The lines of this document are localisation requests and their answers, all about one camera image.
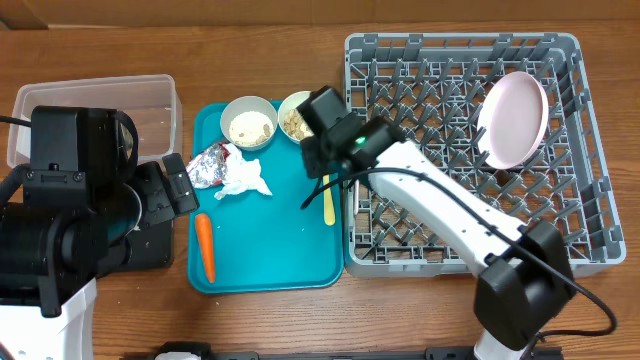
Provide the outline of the yellow plastic spoon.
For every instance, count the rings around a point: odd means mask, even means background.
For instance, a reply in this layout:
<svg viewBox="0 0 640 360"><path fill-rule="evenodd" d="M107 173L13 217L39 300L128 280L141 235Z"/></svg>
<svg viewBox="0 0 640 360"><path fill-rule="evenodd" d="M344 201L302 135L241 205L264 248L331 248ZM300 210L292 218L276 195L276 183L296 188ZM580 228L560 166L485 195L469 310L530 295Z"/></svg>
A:
<svg viewBox="0 0 640 360"><path fill-rule="evenodd" d="M336 213L334 208L333 196L330 188L323 192L324 204L324 222L327 226L333 226L336 223Z"/></svg>

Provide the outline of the white napkin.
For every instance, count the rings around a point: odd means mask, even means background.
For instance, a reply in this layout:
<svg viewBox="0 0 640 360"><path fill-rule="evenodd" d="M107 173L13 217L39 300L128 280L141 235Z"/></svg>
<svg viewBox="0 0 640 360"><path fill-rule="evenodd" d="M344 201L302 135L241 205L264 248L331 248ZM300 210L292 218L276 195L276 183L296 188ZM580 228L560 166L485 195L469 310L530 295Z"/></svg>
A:
<svg viewBox="0 0 640 360"><path fill-rule="evenodd" d="M231 143L224 143L221 147L227 152L227 155L224 160L225 169L221 177L222 189L214 195L217 200L250 190L258 191L266 196L272 195L265 180L261 177L262 167L258 159L245 160L241 150Z"/></svg>

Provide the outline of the white plate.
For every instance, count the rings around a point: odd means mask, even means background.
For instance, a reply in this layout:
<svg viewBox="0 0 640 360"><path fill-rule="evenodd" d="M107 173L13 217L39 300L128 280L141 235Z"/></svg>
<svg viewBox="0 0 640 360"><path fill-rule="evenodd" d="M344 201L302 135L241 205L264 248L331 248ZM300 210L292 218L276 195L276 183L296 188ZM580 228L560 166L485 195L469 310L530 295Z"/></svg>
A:
<svg viewBox="0 0 640 360"><path fill-rule="evenodd" d="M542 142L549 120L549 102L541 83L532 75L515 71L489 91L477 119L484 129L477 142L485 162L495 169L523 164Z"/></svg>

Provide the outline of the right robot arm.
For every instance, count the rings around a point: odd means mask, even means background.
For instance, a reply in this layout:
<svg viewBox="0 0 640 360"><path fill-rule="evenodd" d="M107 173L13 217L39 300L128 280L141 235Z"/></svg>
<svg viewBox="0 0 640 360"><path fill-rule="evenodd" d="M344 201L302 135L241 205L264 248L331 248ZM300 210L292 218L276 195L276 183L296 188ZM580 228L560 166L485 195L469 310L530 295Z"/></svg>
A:
<svg viewBox="0 0 640 360"><path fill-rule="evenodd" d="M400 129L347 109L330 86L296 108L311 129L301 149L308 177L359 180L415 216L476 277L474 313L483 327L476 359L526 359L541 329L573 298L561 233L526 225L474 196L439 170Z"/></svg>

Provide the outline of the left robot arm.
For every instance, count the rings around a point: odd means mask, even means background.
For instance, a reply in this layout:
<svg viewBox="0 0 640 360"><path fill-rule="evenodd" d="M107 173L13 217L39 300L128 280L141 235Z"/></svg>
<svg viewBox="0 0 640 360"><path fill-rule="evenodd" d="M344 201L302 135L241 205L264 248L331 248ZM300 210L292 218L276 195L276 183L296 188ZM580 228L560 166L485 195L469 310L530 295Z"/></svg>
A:
<svg viewBox="0 0 640 360"><path fill-rule="evenodd" d="M98 280L162 267L199 202L179 154L139 162L123 111L39 105L26 125L1 183L1 355L90 359Z"/></svg>

